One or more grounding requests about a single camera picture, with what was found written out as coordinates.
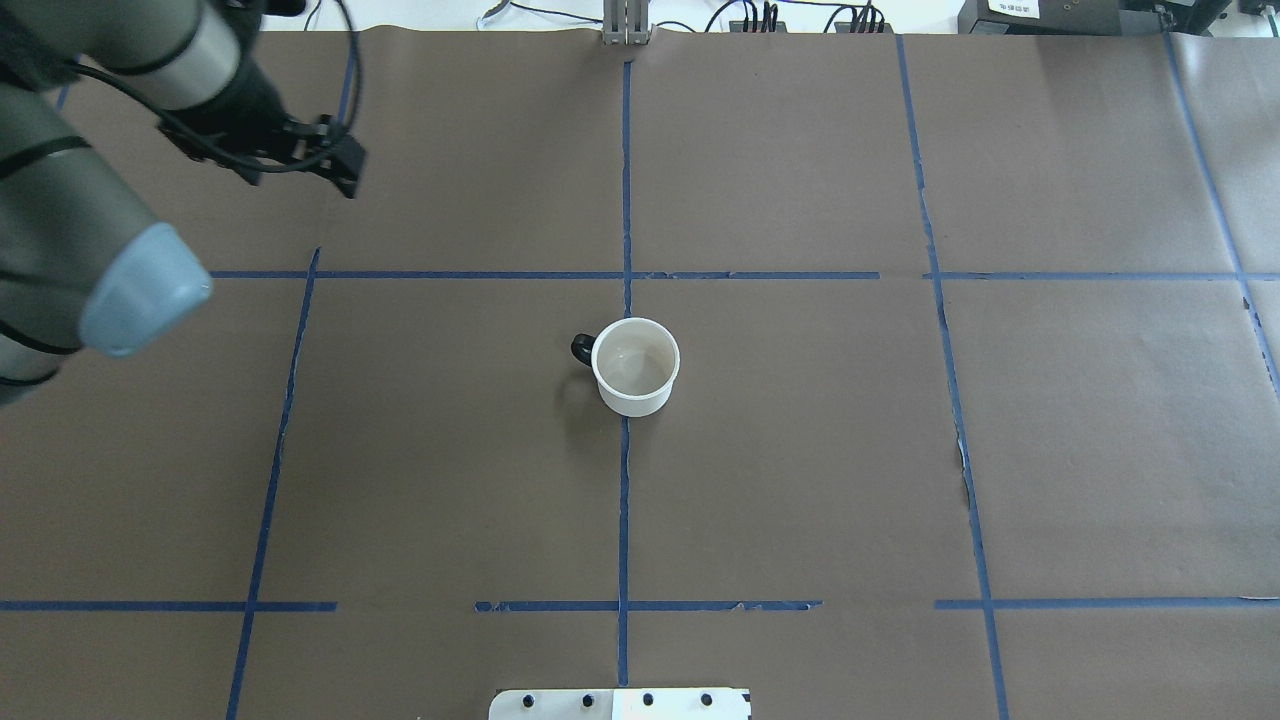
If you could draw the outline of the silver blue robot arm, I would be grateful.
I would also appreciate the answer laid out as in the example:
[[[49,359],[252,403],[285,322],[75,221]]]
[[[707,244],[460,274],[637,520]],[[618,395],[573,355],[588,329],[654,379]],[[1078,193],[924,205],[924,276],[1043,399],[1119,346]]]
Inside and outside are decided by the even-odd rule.
[[[128,357],[204,306],[212,278],[50,101],[96,79],[155,115],[184,156],[250,184],[306,173],[357,193],[358,109],[302,120],[253,55],[302,1],[5,1],[1,387],[14,404],[92,348]]]

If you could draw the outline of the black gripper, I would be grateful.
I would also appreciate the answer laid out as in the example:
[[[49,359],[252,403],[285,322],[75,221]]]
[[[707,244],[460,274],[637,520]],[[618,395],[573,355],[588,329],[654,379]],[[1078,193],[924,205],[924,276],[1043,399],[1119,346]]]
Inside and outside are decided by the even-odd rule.
[[[196,135],[227,156],[270,160],[280,165],[306,163],[311,154],[324,150],[323,178],[346,199],[357,197],[367,156],[362,143],[352,135],[333,142],[332,115],[321,114],[312,122],[305,122],[288,113],[274,83],[259,65],[239,67],[212,99],[172,114],[189,132],[182,132],[169,120],[160,120],[157,128],[192,160],[212,159],[221,167],[232,168],[220,158],[205,152],[192,140]]]

